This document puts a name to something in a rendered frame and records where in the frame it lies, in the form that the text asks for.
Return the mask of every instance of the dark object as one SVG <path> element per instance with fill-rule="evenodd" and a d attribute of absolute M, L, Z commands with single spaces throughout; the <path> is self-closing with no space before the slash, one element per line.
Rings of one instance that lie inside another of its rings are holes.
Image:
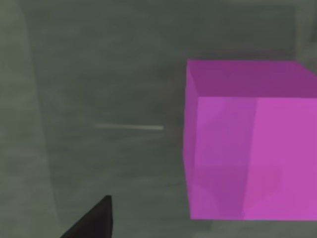
<path fill-rule="evenodd" d="M 60 238 L 111 238 L 112 198 L 104 197 Z"/>

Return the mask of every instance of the green-gray surface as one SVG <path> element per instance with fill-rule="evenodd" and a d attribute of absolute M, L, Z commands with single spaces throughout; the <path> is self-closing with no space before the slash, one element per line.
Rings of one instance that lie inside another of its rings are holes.
<path fill-rule="evenodd" d="M 18 12 L 14 2 L 2 2 L 0 52 L 6 55 L 0 56 L 1 131 L 10 133 L 16 151 L 12 159 L 5 155 L 9 140 L 1 144 L 6 149 L 1 148 L 0 171 L 2 181 L 8 181 L 3 189 L 18 199 L 25 195 L 43 212 L 27 220 L 17 213 L 13 220 L 7 214 L 15 214 L 17 208 L 8 202 L 14 200 L 1 191 L 1 207 L 6 208 L 1 238 L 58 237 L 55 213 L 64 231 L 106 194 L 114 200 L 114 238 L 185 238 L 197 232 L 202 232 L 197 237 L 219 238 L 316 237 L 317 225 L 308 222 L 216 221 L 204 233 L 210 222 L 189 220 L 181 160 L 186 58 L 294 59 L 294 6 L 223 6 L 219 0 L 21 0 L 19 27 L 25 29 L 19 30 L 10 20 Z M 8 47 L 4 39 L 16 46 Z M 8 49 L 21 49 L 21 54 Z M 36 92 L 42 121 L 36 114 Z M 34 114 L 28 120 L 25 109 L 31 104 Z M 94 127 L 106 122 L 163 124 L 166 130 Z M 28 134 L 16 134 L 23 129 Z M 34 155 L 44 153 L 44 141 L 50 172 L 45 156 Z M 27 156 L 43 168 L 26 162 Z M 12 162 L 12 173 L 23 181 L 7 174 Z M 39 182 L 43 188 L 37 188 Z M 46 198 L 36 192 L 41 189 Z M 38 231 L 28 227 L 38 220 Z M 7 225 L 9 221 L 19 227 Z"/>

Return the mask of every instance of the cube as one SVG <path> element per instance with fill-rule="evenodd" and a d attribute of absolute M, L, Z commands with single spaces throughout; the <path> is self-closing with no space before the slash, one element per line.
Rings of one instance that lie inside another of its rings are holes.
<path fill-rule="evenodd" d="M 189 60 L 183 161 L 191 219 L 317 220 L 317 77 Z"/>

